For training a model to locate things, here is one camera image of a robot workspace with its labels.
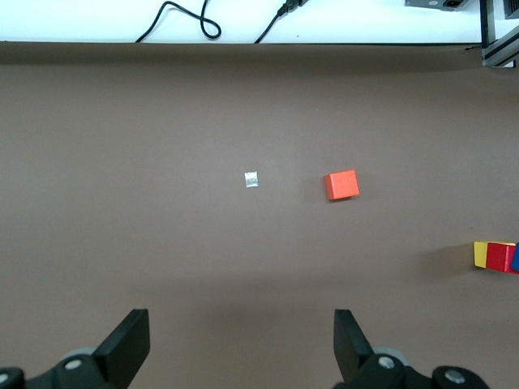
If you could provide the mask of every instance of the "toy block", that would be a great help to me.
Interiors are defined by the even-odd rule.
[[[474,242],[474,265],[487,267],[488,242]]]
[[[487,246],[487,269],[519,274],[519,271],[514,271],[510,267],[515,250],[515,244],[489,242]]]
[[[354,169],[330,173],[324,176],[324,184],[329,200],[346,199],[360,193]]]
[[[512,264],[510,267],[512,270],[519,271],[519,250],[516,250],[515,253],[513,253]]]

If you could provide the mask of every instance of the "blue block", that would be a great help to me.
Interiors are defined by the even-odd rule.
[[[516,250],[513,253],[512,264],[510,265],[512,270],[519,271],[519,250]]]

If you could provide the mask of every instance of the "yellow block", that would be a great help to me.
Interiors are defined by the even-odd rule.
[[[487,247],[490,242],[474,242],[474,265],[477,267],[487,267]],[[502,245],[515,246],[515,243],[492,242]]]

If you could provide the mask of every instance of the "black device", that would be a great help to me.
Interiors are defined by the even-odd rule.
[[[19,368],[0,369],[0,389],[126,389],[149,348],[148,311],[133,310],[92,355],[68,357],[29,380]],[[441,366],[428,378],[392,355],[376,354],[349,310],[335,311],[333,352],[344,380],[334,389],[488,389],[461,367]]]
[[[92,355],[74,355],[35,378],[0,368],[0,389],[126,389],[148,356],[147,310],[133,310]]]
[[[432,8],[441,11],[460,11],[471,0],[405,0],[406,6]]]
[[[259,36],[258,39],[256,39],[254,43],[260,43],[280,17],[295,10],[299,6],[303,6],[307,1],[308,0],[286,0],[281,8],[277,10],[277,13],[274,15],[274,18],[271,20],[270,24],[267,26],[267,28],[264,29],[263,33]]]

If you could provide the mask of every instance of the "orange cube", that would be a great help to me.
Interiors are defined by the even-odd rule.
[[[360,193],[354,169],[330,173],[324,176],[324,183],[330,200],[345,199]]]

